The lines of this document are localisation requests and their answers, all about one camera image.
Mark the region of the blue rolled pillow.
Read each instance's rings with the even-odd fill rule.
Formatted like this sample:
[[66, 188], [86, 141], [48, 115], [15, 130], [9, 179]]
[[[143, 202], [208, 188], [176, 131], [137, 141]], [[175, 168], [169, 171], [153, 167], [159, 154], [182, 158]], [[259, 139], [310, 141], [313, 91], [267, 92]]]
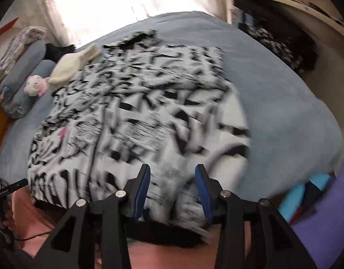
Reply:
[[27, 77], [34, 68], [43, 60], [46, 54], [46, 45], [42, 40], [38, 40], [29, 45], [24, 53], [19, 57], [15, 66], [3, 78], [0, 83], [0, 93], [7, 87], [9, 94], [14, 96], [21, 86], [25, 84]]
[[[43, 78], [46, 78], [51, 74], [54, 67], [55, 62], [51, 60], [42, 60], [29, 76], [39, 75]], [[2, 93], [0, 93], [0, 109], [12, 119], [24, 117], [37, 101], [38, 96], [30, 97], [24, 93], [25, 85], [26, 81], [14, 96], [11, 96], [8, 93], [9, 89], [7, 87], [5, 87]]]

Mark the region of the black white graffiti hooded jacket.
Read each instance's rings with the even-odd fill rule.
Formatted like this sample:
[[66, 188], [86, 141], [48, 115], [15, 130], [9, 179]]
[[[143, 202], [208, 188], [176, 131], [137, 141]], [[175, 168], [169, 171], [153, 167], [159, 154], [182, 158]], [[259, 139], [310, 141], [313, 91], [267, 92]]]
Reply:
[[105, 45], [54, 95], [30, 149], [31, 195], [62, 208], [101, 200], [151, 169], [144, 220], [200, 232], [197, 165], [226, 190], [247, 164], [249, 128], [216, 46], [161, 44], [154, 30]]

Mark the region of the floral white curtain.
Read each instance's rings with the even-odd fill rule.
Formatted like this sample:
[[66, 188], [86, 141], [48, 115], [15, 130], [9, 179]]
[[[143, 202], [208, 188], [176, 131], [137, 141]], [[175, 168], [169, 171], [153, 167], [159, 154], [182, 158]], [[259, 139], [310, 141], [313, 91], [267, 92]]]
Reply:
[[228, 0], [15, 0], [3, 20], [43, 26], [47, 40], [83, 46], [129, 24], [153, 16], [200, 11], [227, 20]]

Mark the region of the lower blue rolled pillow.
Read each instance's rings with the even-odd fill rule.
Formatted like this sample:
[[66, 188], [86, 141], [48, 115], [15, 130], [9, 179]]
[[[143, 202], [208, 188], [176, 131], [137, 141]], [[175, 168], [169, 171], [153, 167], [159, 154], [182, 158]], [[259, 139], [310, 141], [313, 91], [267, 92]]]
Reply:
[[[42, 60], [29, 76], [39, 75], [43, 78], [46, 78], [51, 74], [54, 67], [55, 62], [51, 60]], [[37, 101], [38, 96], [30, 97], [24, 93], [25, 85], [26, 81], [14, 96], [11, 96], [8, 93], [9, 89], [7, 87], [5, 87], [2, 93], [0, 93], [0, 109], [12, 119], [24, 117]]]

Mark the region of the floral folded blanket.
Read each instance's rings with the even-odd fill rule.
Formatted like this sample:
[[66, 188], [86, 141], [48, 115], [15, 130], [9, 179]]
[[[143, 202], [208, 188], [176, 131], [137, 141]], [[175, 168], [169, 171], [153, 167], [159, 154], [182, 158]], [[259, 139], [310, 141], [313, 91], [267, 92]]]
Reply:
[[11, 39], [0, 58], [0, 83], [12, 70], [28, 46], [38, 40], [45, 39], [46, 33], [47, 28], [43, 26], [29, 26]]

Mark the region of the pink white plush cat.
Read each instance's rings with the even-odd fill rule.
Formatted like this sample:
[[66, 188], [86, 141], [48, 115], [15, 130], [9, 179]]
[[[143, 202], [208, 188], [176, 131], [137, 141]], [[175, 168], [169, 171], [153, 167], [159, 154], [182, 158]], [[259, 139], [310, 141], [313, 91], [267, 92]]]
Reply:
[[24, 93], [30, 97], [42, 97], [48, 89], [49, 77], [43, 78], [39, 75], [29, 76], [26, 80]]

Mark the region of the black garment by window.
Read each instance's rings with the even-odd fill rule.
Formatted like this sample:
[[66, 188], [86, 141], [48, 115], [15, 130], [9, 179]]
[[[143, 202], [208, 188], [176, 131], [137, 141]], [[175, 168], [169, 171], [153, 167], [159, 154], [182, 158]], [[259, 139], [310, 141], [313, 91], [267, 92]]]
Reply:
[[46, 43], [46, 52], [44, 60], [51, 60], [57, 63], [65, 54], [73, 54], [76, 48], [75, 45], [69, 45], [64, 47], [57, 47], [51, 43]]

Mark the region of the cream folded fleece garment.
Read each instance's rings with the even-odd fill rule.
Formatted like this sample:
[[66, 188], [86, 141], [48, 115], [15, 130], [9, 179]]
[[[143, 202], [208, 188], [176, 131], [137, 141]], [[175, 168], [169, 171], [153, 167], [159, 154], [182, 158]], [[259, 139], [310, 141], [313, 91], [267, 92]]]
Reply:
[[63, 55], [49, 77], [48, 88], [53, 92], [62, 88], [81, 68], [95, 62], [101, 54], [97, 45], [92, 44], [82, 51]]

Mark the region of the blue bed sheet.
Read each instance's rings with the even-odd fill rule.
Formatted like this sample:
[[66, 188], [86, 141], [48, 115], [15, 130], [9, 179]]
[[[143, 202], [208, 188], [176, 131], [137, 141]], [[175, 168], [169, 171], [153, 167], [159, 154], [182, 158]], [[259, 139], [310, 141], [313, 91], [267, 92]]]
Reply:
[[156, 30], [164, 44], [216, 46], [234, 84], [250, 131], [248, 162], [233, 192], [256, 201], [329, 172], [342, 133], [328, 107], [278, 57], [226, 22], [203, 12], [168, 13], [96, 40], [102, 46], [142, 30]]

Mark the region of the black white patterned hanging clothes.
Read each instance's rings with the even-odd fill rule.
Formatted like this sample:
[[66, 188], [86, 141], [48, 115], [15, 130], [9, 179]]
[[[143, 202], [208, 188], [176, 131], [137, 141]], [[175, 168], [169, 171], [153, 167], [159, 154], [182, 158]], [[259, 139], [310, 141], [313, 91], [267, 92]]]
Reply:
[[318, 59], [316, 43], [306, 32], [283, 34], [244, 23], [239, 24], [238, 28], [270, 50], [297, 75], [301, 76], [304, 72], [315, 69]]

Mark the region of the purple mat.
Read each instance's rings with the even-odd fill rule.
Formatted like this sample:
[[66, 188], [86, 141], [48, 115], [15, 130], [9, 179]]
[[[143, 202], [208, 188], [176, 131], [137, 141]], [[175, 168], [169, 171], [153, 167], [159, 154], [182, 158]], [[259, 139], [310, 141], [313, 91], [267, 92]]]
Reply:
[[344, 160], [314, 213], [292, 225], [317, 268], [331, 268], [344, 249]]

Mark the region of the upper blue rolled pillow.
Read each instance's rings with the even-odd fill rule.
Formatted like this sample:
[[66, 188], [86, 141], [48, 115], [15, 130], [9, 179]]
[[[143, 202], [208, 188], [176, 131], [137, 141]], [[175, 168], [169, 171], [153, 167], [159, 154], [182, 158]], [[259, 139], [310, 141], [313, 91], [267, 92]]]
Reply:
[[15, 66], [3, 78], [0, 83], [0, 93], [7, 87], [9, 94], [14, 96], [21, 86], [25, 84], [27, 77], [34, 68], [43, 60], [46, 54], [46, 45], [42, 40], [38, 40], [29, 45], [24, 53], [19, 57]]

